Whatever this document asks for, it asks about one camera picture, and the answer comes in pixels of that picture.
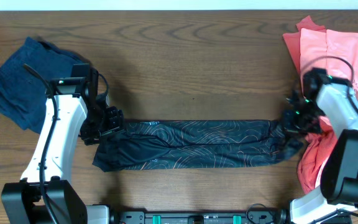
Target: wood grain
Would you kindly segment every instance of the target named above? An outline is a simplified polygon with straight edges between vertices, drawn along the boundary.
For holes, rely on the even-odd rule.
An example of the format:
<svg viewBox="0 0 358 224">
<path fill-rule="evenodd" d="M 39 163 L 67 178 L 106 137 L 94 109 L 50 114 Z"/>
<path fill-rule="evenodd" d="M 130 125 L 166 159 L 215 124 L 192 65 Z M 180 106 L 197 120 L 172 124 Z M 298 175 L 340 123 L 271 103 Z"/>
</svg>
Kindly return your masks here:
<svg viewBox="0 0 358 224">
<path fill-rule="evenodd" d="M 282 34 L 307 15 L 358 32 L 358 11 L 0 12 L 0 66 L 27 36 L 41 37 L 92 61 L 127 118 L 275 119 L 297 77 Z M 18 181 L 37 140 L 0 114 L 0 195 L 4 183 Z M 74 158 L 73 186 L 86 204 L 245 210 L 285 207 L 303 195 L 299 156 L 246 169 L 103 173 L 91 165 L 95 150 L 78 141 Z M 0 223 L 7 223 L 1 196 Z"/>
</svg>

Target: garment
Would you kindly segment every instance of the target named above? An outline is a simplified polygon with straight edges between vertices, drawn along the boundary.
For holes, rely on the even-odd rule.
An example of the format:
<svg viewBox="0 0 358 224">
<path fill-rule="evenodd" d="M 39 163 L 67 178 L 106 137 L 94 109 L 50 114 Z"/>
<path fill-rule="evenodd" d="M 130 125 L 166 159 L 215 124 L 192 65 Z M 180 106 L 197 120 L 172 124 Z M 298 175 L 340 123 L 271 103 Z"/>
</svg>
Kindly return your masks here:
<svg viewBox="0 0 358 224">
<path fill-rule="evenodd" d="M 286 140 L 278 121 L 153 121 L 99 144 L 93 165 L 103 171 L 253 167 L 289 159 L 302 147 Z"/>
<path fill-rule="evenodd" d="M 325 26 L 316 25 L 310 16 L 305 17 L 299 23 L 296 24 L 299 32 L 283 34 L 285 44 L 287 45 L 288 51 L 290 52 L 292 62 L 295 65 L 298 74 L 300 74 L 300 57 L 301 57 L 301 30 L 302 28 L 309 30 L 317 30 L 319 32 L 326 32 Z"/>
<path fill-rule="evenodd" d="M 342 57 L 354 67 L 356 76 L 353 86 L 358 99 L 358 34 L 336 32 L 333 30 L 318 30 L 319 32 L 316 32 L 317 27 L 312 27 L 314 30 L 302 28 L 307 27 L 301 27 L 301 35 L 296 33 L 290 35 L 292 38 L 288 38 L 289 34 L 284 34 L 284 38 L 287 36 L 285 42 L 292 59 L 294 60 L 294 58 L 299 57 L 299 67 L 297 67 L 298 61 L 294 60 L 298 73 L 300 73 L 300 68 L 303 71 L 308 71 L 311 67 L 321 67 L 326 68 L 330 75 L 350 78 L 349 68 L 343 62 L 335 59 L 320 60 L 315 62 L 310 68 L 304 68 L 304 65 L 310 60 L 322 55 Z M 299 46 L 299 55 L 297 54 L 297 46 Z M 318 174 L 319 172 L 321 173 L 324 167 L 323 164 L 331 154 L 337 141 L 327 118 L 321 117 L 320 125 L 324 133 L 321 135 L 307 135 L 306 140 L 309 142 L 309 146 L 298 166 L 298 176 L 305 193 L 308 193 L 319 185 Z"/>
<path fill-rule="evenodd" d="M 71 52 L 28 37 L 0 68 L 0 113 L 22 129 L 40 133 L 46 111 L 45 87 L 23 68 L 25 63 L 50 80 L 69 77 L 72 66 L 83 62 Z"/>
</svg>

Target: folded clothing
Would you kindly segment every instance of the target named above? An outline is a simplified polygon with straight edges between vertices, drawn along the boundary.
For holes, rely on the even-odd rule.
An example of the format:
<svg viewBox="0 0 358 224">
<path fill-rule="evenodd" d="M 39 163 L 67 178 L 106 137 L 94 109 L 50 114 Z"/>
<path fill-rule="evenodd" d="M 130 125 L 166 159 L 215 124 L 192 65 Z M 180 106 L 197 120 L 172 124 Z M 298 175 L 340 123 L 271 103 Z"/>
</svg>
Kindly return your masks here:
<svg viewBox="0 0 358 224">
<path fill-rule="evenodd" d="M 286 140 L 278 121 L 153 121 L 100 142 L 103 171 L 254 167 L 291 158 L 303 143 Z"/>
<path fill-rule="evenodd" d="M 326 32 L 325 26 L 316 25 L 310 16 L 305 17 L 299 23 L 296 24 L 299 32 L 283 34 L 285 44 L 287 45 L 288 51 L 290 52 L 292 62 L 295 65 L 298 74 L 301 73 L 300 57 L 301 57 L 301 30 L 306 28 L 309 30 L 316 30 L 319 32 Z"/>
<path fill-rule="evenodd" d="M 45 87 L 23 68 L 25 63 L 50 80 L 69 77 L 72 66 L 83 62 L 71 52 L 28 37 L 0 68 L 0 113 L 20 128 L 40 133 L 46 111 Z"/>
</svg>

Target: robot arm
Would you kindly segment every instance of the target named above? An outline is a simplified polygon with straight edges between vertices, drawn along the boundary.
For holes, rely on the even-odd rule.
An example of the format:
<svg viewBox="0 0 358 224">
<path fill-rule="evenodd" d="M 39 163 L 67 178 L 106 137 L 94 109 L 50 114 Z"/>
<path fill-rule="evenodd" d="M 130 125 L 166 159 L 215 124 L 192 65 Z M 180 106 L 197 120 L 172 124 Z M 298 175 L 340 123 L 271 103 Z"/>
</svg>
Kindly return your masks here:
<svg viewBox="0 0 358 224">
<path fill-rule="evenodd" d="M 47 93 L 44 126 L 34 155 L 21 180 L 5 184 L 2 190 L 2 203 L 11 223 L 51 223 L 50 211 L 59 223 L 109 223 L 108 206 L 85 206 L 70 184 L 79 133 L 89 145 L 124 127 L 122 111 L 108 108 L 105 98 L 97 96 L 98 77 L 96 70 L 81 64 L 74 65 L 70 78 L 49 82 L 53 93 Z M 52 97 L 58 113 L 44 160 L 44 180 L 40 180 L 41 155 L 55 115 Z M 41 199 L 42 186 L 45 186 L 50 209 L 34 204 Z"/>
<path fill-rule="evenodd" d="M 72 95 L 54 96 L 58 106 L 58 121 L 53 131 L 52 138 L 45 161 L 45 180 L 58 177 L 71 183 L 71 165 L 77 144 L 81 126 L 86 119 L 88 109 L 84 100 Z M 52 124 L 53 104 L 47 100 L 47 112 L 37 147 L 31 161 L 23 172 L 21 180 L 29 183 L 39 182 L 39 164 L 41 154 Z"/>
<path fill-rule="evenodd" d="M 358 102 L 350 82 L 330 77 L 326 70 L 312 69 L 303 83 L 306 99 L 294 116 L 293 129 L 302 130 L 314 115 L 325 114 L 338 142 L 324 167 L 321 185 L 292 201 L 290 216 L 294 223 L 321 223 L 340 210 L 358 209 Z"/>
</svg>

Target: green clip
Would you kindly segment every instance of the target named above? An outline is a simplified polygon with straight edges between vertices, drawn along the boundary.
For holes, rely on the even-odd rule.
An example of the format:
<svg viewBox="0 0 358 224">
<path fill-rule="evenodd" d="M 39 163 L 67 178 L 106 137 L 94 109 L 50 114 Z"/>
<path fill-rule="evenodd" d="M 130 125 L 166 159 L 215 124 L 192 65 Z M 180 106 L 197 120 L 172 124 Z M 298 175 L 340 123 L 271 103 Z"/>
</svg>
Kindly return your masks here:
<svg viewBox="0 0 358 224">
<path fill-rule="evenodd" d="M 233 224 L 241 224 L 241 216 L 233 215 Z"/>
<path fill-rule="evenodd" d="M 153 224 L 161 224 L 161 216 L 153 215 Z"/>
</svg>

